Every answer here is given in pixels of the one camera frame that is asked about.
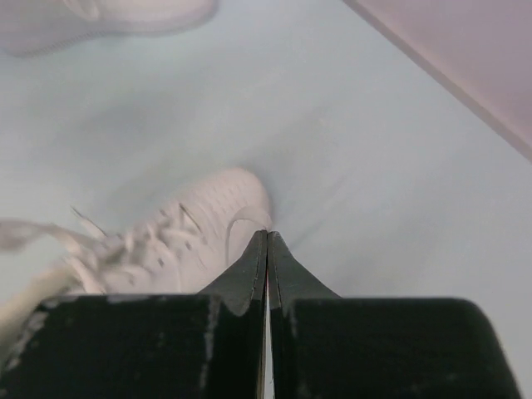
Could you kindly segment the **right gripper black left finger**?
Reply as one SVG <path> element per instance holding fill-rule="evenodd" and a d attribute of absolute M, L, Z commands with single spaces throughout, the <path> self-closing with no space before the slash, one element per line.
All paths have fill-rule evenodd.
<path fill-rule="evenodd" d="M 260 398 L 267 235 L 192 295 L 41 303 L 2 367 L 4 398 Z"/>

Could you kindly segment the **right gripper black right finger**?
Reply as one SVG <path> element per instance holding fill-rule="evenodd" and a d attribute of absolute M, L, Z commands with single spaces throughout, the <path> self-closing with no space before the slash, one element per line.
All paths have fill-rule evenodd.
<path fill-rule="evenodd" d="M 277 398 L 517 398 L 490 320 L 462 298 L 343 298 L 268 235 Z"/>

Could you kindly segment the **white sneaker with laces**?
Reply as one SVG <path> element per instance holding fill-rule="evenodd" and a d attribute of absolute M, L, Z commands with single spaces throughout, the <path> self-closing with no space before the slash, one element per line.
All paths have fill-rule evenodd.
<path fill-rule="evenodd" d="M 1 367 L 18 362 L 45 314 L 41 303 L 82 296 L 198 293 L 235 263 L 255 232 L 272 227 L 268 192 L 258 176 L 232 168 L 191 185 L 148 219 L 106 232 L 81 217 L 84 233 L 53 223 L 6 218 L 1 249 L 17 252 L 50 237 L 65 255 L 1 310 Z"/>

